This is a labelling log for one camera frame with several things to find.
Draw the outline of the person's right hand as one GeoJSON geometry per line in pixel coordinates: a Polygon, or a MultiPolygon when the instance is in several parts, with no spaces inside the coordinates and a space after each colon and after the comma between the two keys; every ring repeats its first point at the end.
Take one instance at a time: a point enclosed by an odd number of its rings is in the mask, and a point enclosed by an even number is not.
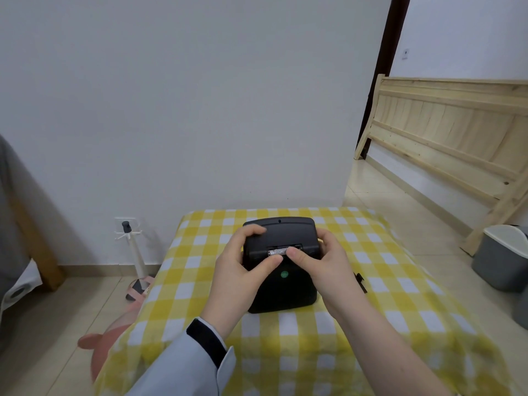
{"type": "Polygon", "coordinates": [[[315,274],[310,274],[331,316],[342,321],[355,303],[365,300],[344,248],[327,229],[316,229],[320,240],[321,259],[315,259],[315,274]]]}

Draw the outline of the person's left hand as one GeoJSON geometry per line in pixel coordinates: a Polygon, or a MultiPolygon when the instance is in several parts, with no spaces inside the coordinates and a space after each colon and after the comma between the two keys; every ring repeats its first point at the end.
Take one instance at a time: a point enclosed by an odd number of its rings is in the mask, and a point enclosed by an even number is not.
{"type": "Polygon", "coordinates": [[[226,338],[248,311],[263,281],[252,280],[252,270],[242,266],[242,247],[247,238],[261,235],[266,228],[242,226],[229,239],[216,260],[208,301],[200,317],[226,338]]]}

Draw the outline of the light wooden bed headboard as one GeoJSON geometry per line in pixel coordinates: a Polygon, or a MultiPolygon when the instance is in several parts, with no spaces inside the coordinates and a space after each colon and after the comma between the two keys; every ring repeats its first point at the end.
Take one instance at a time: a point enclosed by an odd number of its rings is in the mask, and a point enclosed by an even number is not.
{"type": "Polygon", "coordinates": [[[528,80],[380,74],[355,160],[367,140],[491,206],[460,246],[471,256],[528,200],[528,80]]]}

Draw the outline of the yellow checkered tablecloth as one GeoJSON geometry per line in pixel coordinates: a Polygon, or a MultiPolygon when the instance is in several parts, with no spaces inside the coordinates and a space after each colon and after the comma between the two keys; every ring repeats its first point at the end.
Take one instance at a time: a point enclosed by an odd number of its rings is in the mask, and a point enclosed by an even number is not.
{"type": "MultiPolygon", "coordinates": [[[[218,254],[244,222],[304,216],[335,234],[366,297],[454,392],[522,396],[498,346],[424,268],[388,222],[356,207],[203,210],[181,218],[135,323],[109,351],[97,396],[124,395],[201,312],[218,254]]],[[[320,296],[312,306],[247,313],[227,340],[236,365],[224,395],[373,395],[343,330],[320,296]]]]}

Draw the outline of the pink and black slipper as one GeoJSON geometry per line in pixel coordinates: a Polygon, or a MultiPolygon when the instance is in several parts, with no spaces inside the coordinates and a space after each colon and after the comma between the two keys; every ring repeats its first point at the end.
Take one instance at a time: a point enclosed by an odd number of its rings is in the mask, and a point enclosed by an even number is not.
{"type": "Polygon", "coordinates": [[[125,299],[130,302],[142,303],[149,294],[155,278],[147,276],[137,279],[129,285],[125,299]]]}

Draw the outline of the white stand with black tip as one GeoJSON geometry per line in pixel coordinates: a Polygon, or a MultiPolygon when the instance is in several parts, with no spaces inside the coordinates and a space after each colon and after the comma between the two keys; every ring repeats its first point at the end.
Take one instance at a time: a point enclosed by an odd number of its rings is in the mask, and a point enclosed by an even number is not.
{"type": "Polygon", "coordinates": [[[142,230],[140,230],[139,227],[132,227],[128,219],[118,219],[118,221],[122,225],[122,232],[115,233],[117,235],[115,240],[126,239],[134,258],[134,266],[138,277],[137,282],[139,283],[141,290],[145,291],[149,286],[149,283],[146,280],[149,273],[136,241],[136,236],[141,235],[142,230]]]}

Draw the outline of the black plastic device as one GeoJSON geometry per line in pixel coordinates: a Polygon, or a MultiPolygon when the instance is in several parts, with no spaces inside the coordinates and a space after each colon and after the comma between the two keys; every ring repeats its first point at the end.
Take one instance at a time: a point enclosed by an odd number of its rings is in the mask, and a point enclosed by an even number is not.
{"type": "MultiPolygon", "coordinates": [[[[315,222],[306,217],[274,217],[256,219],[244,226],[265,227],[264,234],[246,239],[242,249],[242,266],[248,271],[268,257],[267,251],[293,246],[315,259],[321,258],[315,222]]],[[[262,283],[248,312],[261,314],[313,305],[317,290],[310,275],[287,255],[262,283]]]]}

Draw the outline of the grey bin with white lid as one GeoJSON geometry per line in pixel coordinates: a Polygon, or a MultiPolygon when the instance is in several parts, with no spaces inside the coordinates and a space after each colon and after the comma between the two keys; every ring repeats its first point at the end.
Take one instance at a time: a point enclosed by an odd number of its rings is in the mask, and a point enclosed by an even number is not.
{"type": "Polygon", "coordinates": [[[485,228],[472,269],[499,291],[521,293],[528,285],[528,226],[485,228]]]}

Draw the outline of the dark brown door frame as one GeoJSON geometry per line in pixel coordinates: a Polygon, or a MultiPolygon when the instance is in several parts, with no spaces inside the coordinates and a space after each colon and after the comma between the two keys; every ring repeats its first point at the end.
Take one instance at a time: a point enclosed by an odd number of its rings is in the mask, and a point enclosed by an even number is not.
{"type": "Polygon", "coordinates": [[[358,154],[358,157],[354,157],[355,160],[366,159],[371,141],[369,139],[366,139],[365,144],[360,147],[360,140],[365,129],[368,128],[370,125],[368,122],[370,119],[373,104],[377,103],[377,101],[374,100],[374,93],[378,76],[389,76],[390,74],[409,4],[410,0],[391,0],[389,12],[387,14],[386,19],[386,25],[384,28],[379,48],[378,59],[374,69],[372,85],[367,97],[364,116],[357,141],[356,152],[360,153],[358,154]]]}

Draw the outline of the person's left forearm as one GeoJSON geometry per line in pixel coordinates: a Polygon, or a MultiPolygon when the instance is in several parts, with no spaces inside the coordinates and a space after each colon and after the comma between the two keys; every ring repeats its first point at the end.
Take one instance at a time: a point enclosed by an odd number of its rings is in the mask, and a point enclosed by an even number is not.
{"type": "Polygon", "coordinates": [[[195,318],[125,396],[220,396],[236,366],[234,347],[195,318]]]}

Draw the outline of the grey cloth cover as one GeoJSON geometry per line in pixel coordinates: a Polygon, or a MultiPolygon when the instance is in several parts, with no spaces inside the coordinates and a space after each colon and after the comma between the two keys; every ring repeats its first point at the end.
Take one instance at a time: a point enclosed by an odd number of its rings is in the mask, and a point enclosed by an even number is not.
{"type": "Polygon", "coordinates": [[[0,135],[0,355],[13,336],[13,324],[6,318],[5,311],[42,284],[12,206],[15,196],[13,156],[11,146],[0,135]]]}

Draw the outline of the white wall socket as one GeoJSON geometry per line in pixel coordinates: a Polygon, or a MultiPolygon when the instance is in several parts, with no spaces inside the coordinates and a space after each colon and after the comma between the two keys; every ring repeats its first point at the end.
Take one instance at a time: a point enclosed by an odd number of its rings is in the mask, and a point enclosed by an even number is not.
{"type": "Polygon", "coordinates": [[[125,229],[130,229],[133,233],[140,233],[142,231],[140,221],[137,218],[118,216],[114,218],[114,223],[116,235],[125,234],[125,229]]]}

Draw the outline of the brown wooden furniture leg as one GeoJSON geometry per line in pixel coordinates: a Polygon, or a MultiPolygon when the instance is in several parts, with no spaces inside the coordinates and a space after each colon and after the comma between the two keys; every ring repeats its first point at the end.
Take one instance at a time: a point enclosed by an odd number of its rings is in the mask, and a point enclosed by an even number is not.
{"type": "Polygon", "coordinates": [[[65,273],[60,268],[55,253],[15,192],[8,191],[7,194],[24,248],[28,256],[36,263],[45,290],[57,291],[65,281],[65,273]]]}

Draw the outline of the pink round stool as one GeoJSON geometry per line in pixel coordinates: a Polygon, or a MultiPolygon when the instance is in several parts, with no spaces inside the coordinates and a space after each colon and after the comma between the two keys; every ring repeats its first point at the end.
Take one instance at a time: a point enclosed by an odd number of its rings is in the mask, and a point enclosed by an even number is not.
{"type": "Polygon", "coordinates": [[[135,301],[127,310],[115,319],[102,333],[88,333],[77,341],[77,347],[92,351],[90,360],[90,377],[94,383],[102,366],[108,358],[108,353],[117,339],[137,319],[142,303],[135,301]]]}

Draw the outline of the person's right forearm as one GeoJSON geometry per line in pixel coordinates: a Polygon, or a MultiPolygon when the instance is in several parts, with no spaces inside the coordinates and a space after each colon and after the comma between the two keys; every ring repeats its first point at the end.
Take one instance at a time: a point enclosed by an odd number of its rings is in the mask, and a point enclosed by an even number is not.
{"type": "Polygon", "coordinates": [[[336,304],[331,313],[375,396],[453,396],[364,294],[360,296],[336,304]]]}

